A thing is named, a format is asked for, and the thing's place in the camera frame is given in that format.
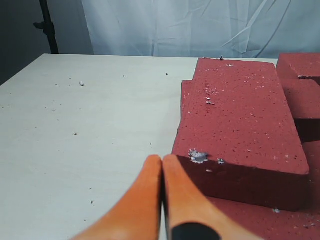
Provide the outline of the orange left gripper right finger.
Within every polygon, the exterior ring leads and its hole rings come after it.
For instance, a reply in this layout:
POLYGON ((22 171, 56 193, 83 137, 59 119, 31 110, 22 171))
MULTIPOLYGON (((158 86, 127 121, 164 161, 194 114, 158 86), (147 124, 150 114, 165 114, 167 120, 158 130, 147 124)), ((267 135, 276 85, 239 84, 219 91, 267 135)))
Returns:
POLYGON ((195 186, 176 155, 162 162, 169 240, 251 240, 253 233, 230 219, 195 186))

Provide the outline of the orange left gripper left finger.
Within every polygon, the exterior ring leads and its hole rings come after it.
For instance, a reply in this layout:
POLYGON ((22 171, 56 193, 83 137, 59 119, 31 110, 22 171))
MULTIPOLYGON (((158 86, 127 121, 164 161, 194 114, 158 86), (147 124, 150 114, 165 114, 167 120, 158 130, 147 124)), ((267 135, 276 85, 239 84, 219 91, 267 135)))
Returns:
POLYGON ((74 240, 158 240, 162 206, 162 159, 146 158, 124 196, 74 240))

